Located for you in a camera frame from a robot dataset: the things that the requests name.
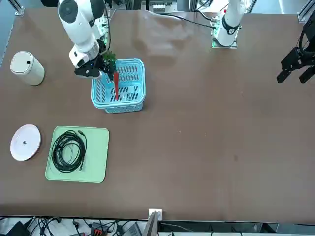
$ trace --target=plastic basket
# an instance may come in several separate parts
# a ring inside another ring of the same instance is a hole
[[[116,100],[115,84],[107,75],[92,80],[91,100],[96,108],[107,113],[136,112],[142,109],[146,97],[144,64],[139,59],[119,59],[119,97]]]

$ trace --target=white lid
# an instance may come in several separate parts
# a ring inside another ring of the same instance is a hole
[[[27,74],[31,70],[33,61],[31,53],[17,52],[11,61],[11,71],[18,74]]]
[[[35,125],[23,125],[12,137],[11,155],[17,161],[30,159],[39,149],[40,140],[40,132]]]

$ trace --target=white plate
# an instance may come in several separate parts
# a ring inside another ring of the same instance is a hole
[[[26,124],[19,128],[12,137],[10,151],[17,161],[30,159],[40,146],[40,132],[33,124]]]

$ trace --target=coiled cable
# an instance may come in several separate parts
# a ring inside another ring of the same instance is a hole
[[[61,134],[55,141],[52,147],[52,161],[56,169],[62,173],[70,173],[75,171],[78,167],[80,167],[80,171],[83,167],[85,153],[87,151],[88,141],[87,137],[81,130],[78,130],[78,133],[81,134],[85,138],[85,143],[81,139],[81,137],[73,130],[68,130]],[[73,155],[73,147],[71,149],[71,158],[66,161],[63,158],[63,150],[71,145],[77,146],[78,153],[74,159],[72,159]]]

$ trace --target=table surface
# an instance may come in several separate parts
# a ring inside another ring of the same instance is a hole
[[[210,49],[208,28],[117,11],[111,49],[142,59],[147,97],[141,112],[109,115],[91,103],[91,81],[74,75],[56,9],[27,9],[0,69],[1,214],[147,218],[161,208],[172,220],[313,223],[315,82],[299,83],[301,71],[276,81],[302,25],[295,15],[249,14],[242,26],[237,50]],[[10,72],[21,50],[43,64],[41,85]],[[42,143],[17,162],[10,140],[27,123]],[[109,129],[103,183],[45,178],[58,125]]]

